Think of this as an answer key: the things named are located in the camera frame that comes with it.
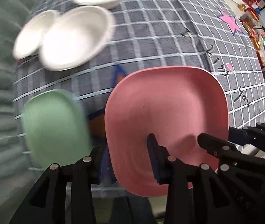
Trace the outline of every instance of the table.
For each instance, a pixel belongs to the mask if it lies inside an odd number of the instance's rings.
[[[71,0],[39,0],[28,20],[45,10],[64,13],[77,6]],[[65,89],[74,93],[91,114],[105,107],[116,65],[127,74],[156,66],[204,68],[225,91],[230,126],[241,128],[265,122],[265,86],[254,47],[239,20],[236,23],[242,33],[233,35],[218,19],[220,11],[235,16],[224,0],[126,0],[111,9],[117,21],[113,40],[86,64],[66,71],[48,71],[37,55],[20,61],[14,105],[24,147],[21,112],[25,102],[48,90]]]

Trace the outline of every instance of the curtain fold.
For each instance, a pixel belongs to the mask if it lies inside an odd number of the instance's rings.
[[[12,48],[37,0],[0,0],[0,223],[8,223],[35,180],[31,160],[17,136],[12,100]]]

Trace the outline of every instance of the pink star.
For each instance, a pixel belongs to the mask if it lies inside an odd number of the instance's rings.
[[[218,16],[218,18],[224,21],[225,23],[227,23],[233,35],[235,34],[236,31],[239,31],[242,33],[240,27],[236,23],[235,17],[231,17],[228,14],[224,13],[223,11],[221,11],[221,13],[222,15]]]

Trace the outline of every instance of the pink bowl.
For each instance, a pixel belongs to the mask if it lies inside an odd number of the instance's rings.
[[[205,132],[228,140],[229,118],[224,90],[208,71],[192,66],[165,66],[128,75],[112,91],[105,109],[105,127],[113,170],[129,192],[166,195],[168,185],[154,179],[146,138],[187,164],[218,159],[197,143]]]

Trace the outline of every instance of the silver screw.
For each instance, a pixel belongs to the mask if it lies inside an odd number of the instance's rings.
[[[227,151],[230,149],[230,147],[229,146],[223,146],[222,149]]]
[[[90,162],[92,160],[92,158],[90,156],[86,156],[83,158],[84,162]]]
[[[206,163],[203,163],[203,164],[201,165],[201,168],[204,169],[204,170],[208,170],[208,169],[209,169],[209,165],[206,164]]]
[[[55,170],[58,168],[58,164],[57,163],[53,163],[52,165],[50,165],[49,167],[51,170]]]
[[[176,157],[174,156],[168,156],[168,161],[176,161]]]
[[[227,164],[223,164],[223,165],[220,166],[220,169],[222,171],[227,171],[229,169],[229,166]]]

